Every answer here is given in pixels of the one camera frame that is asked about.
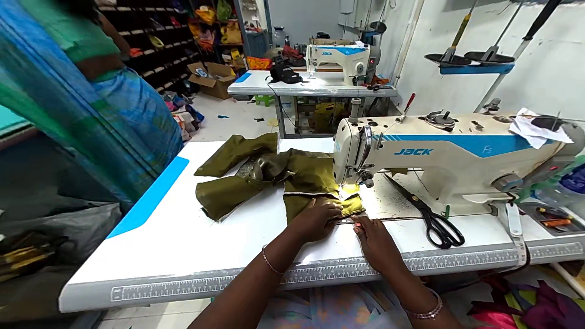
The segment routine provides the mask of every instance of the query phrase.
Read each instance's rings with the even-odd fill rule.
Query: woman
[[[297,290],[296,303],[280,299],[271,301],[279,305],[269,305],[282,273],[291,266],[301,247],[326,238],[335,227],[335,218],[341,216],[340,206],[330,203],[315,205],[313,200],[189,328],[404,328],[404,321],[401,323],[404,312],[384,306],[391,304],[388,300],[392,301],[393,294],[384,294],[383,289],[374,290],[372,286],[319,288],[317,294],[310,291],[312,289]],[[364,256],[391,287],[412,328],[462,328],[451,312],[442,307],[438,295],[410,273],[380,220],[370,221],[367,217],[356,216],[352,219]],[[303,295],[309,295],[311,303],[316,305],[307,305]],[[312,311],[306,314],[303,307]]]
[[[0,2],[0,104],[135,203],[181,150],[162,98],[126,68],[130,47],[93,0]]]

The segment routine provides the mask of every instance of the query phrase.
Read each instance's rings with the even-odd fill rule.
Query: green blouse
[[[71,14],[55,0],[20,0],[20,4],[74,63],[120,53],[112,38],[100,26]]]

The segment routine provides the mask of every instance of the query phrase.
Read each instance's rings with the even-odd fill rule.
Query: jack logo
[[[394,155],[431,155],[433,149],[401,149]]]

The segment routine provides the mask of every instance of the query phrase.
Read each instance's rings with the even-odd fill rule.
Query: measuring scale on table edge
[[[457,252],[462,251],[462,249],[455,248],[449,251]],[[449,251],[424,252],[425,255],[434,252],[442,254],[431,256],[421,256],[422,252],[408,252],[403,253],[402,258],[410,271],[417,275],[425,275],[430,270],[433,274],[440,274],[441,269],[444,269],[445,273],[491,269],[494,267],[490,265],[494,263],[498,263],[501,265],[499,267],[502,268],[518,264],[518,254],[513,244],[510,245],[509,249],[444,254]],[[579,242],[530,247],[532,260],[550,256],[581,255],[583,252],[583,246]],[[453,268],[464,268],[464,270],[453,271]],[[111,291],[111,301],[141,300],[186,294],[196,294],[197,298],[212,297],[225,289],[242,270],[243,268],[215,270],[193,274],[190,276],[192,279],[187,280],[114,287]],[[315,284],[317,281],[321,281],[321,285],[326,286],[379,279],[380,274],[370,267],[364,257],[354,257],[297,265],[284,274],[281,285],[283,289],[300,289],[319,286]]]

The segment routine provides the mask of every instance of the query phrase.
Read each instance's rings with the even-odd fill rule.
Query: olive green fabric
[[[232,135],[201,167],[195,176],[222,177],[233,166],[251,155],[276,153],[278,135],[265,133],[254,139]]]
[[[288,168],[297,174],[284,182],[285,192],[331,193],[339,195],[339,185],[333,178],[331,157],[292,155]]]
[[[286,168],[290,155],[291,152],[263,155],[255,161],[246,175],[223,177],[197,184],[195,196],[207,216],[214,221],[220,221],[239,204],[292,175]]]
[[[309,204],[309,201],[311,201],[311,199],[313,199],[312,196],[293,195],[293,194],[287,194],[283,198],[284,198],[284,206],[287,210],[287,224],[290,224],[290,222],[298,214],[300,214],[301,211],[303,211],[307,207],[307,205]],[[343,207],[341,212],[342,212],[344,217],[347,217],[347,216],[353,215],[353,214],[357,214],[357,213],[360,213],[360,212],[366,210],[362,206],[362,199],[359,197],[358,194],[355,194],[353,197],[348,198],[348,199],[343,200],[343,201],[340,201],[340,200],[335,199],[335,198],[326,198],[326,199],[327,199],[327,202],[340,204]]]
[[[364,211],[359,186],[345,186],[340,193],[333,178],[332,154],[295,149],[276,154],[276,144],[272,133],[249,140],[234,135],[197,169],[196,176],[221,177],[250,156],[235,176],[197,184],[195,195],[209,218],[223,220],[238,205],[283,180],[287,222],[315,196],[341,204],[344,215]]]

